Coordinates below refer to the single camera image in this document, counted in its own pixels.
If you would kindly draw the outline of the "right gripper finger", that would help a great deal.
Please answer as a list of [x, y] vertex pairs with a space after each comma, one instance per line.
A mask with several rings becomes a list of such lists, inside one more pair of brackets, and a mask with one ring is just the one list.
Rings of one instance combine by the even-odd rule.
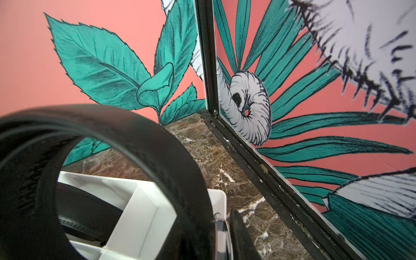
[[229, 224], [234, 260], [261, 260], [237, 209], [230, 211]]

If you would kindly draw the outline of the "black belt long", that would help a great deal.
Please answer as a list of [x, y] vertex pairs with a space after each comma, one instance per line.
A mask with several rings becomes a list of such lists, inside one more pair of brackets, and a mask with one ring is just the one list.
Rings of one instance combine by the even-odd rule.
[[80, 260], [59, 222], [56, 187], [70, 151], [84, 138], [109, 144], [141, 168], [172, 204], [177, 231], [159, 260], [220, 260], [215, 217], [193, 157], [171, 133], [133, 112], [105, 105], [58, 105], [1, 118], [1, 259]]

